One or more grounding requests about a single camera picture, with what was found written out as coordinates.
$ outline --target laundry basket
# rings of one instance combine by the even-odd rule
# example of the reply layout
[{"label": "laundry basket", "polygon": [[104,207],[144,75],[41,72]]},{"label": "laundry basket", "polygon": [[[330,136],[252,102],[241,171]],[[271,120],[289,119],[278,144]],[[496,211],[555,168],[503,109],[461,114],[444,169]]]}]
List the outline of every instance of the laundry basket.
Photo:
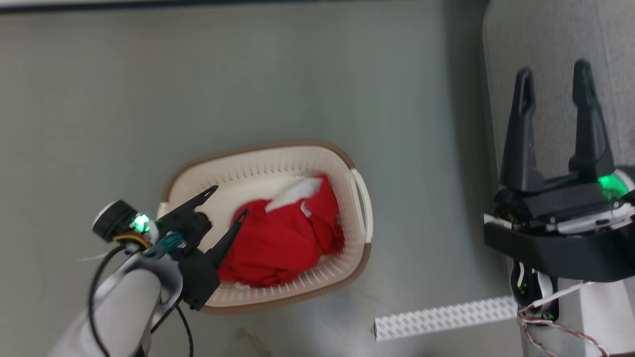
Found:
[{"label": "laundry basket", "polygon": [[197,209],[207,214],[213,224],[199,245],[205,252],[225,234],[241,205],[254,199],[271,199],[298,180],[320,173],[328,176],[337,198],[344,251],[324,256],[316,267],[284,285],[250,288],[222,283],[202,311],[231,314],[283,306],[334,291],[355,280],[370,257],[370,197],[351,159],[325,142],[271,144],[226,152],[190,163],[174,176],[163,194],[158,217],[209,186],[218,185],[216,193]]}]

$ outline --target floor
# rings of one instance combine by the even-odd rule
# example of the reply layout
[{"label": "floor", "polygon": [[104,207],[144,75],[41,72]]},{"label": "floor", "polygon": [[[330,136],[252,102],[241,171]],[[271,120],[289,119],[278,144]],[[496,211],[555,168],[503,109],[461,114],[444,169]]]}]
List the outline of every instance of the floor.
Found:
[{"label": "floor", "polygon": [[[341,146],[373,252],[350,287],[255,314],[186,312],[196,356],[520,356],[515,321],[376,344],[373,318],[506,293],[478,50],[486,1],[264,4],[0,17],[0,354],[41,356],[84,307],[104,204],[155,212],[184,162]],[[153,357],[184,356],[178,316]]]}]

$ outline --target red garment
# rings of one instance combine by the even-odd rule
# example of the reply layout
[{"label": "red garment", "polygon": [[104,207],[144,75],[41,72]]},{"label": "red garment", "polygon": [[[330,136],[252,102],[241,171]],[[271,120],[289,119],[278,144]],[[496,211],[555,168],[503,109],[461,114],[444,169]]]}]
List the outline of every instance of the red garment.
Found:
[{"label": "red garment", "polygon": [[218,270],[222,281],[251,286],[275,286],[293,281],[314,267],[324,254],[344,249],[344,233],[336,225],[337,200],[326,175],[309,198],[275,208],[260,199],[238,208],[234,219],[249,210],[234,243]]}]

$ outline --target yellow wire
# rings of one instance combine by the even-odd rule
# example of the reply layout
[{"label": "yellow wire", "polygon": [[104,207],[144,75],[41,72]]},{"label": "yellow wire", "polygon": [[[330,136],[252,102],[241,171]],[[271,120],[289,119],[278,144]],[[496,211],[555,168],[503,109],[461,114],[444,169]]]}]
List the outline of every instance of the yellow wire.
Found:
[{"label": "yellow wire", "polygon": [[150,244],[148,244],[148,242],[144,241],[143,239],[139,238],[138,236],[135,236],[134,234],[122,234],[120,236],[116,236],[112,240],[121,241],[121,240],[124,240],[124,239],[132,239],[134,241],[139,242],[145,249],[150,248]]}]

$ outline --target green light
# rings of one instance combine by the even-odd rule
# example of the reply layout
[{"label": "green light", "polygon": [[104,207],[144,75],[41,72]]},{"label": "green light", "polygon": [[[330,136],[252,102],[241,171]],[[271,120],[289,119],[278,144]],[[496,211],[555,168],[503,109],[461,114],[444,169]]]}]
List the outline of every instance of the green light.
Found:
[{"label": "green light", "polygon": [[137,230],[140,233],[145,233],[150,229],[149,227],[145,226],[145,224],[148,222],[150,222],[150,218],[148,216],[140,215],[137,218],[135,218],[134,221],[132,221],[132,224],[135,230]]},{"label": "green light", "polygon": [[604,190],[604,196],[607,199],[619,199],[623,195],[629,193],[626,185],[617,177],[616,174],[612,173],[607,176],[598,177],[598,182],[602,185],[602,189]]}]

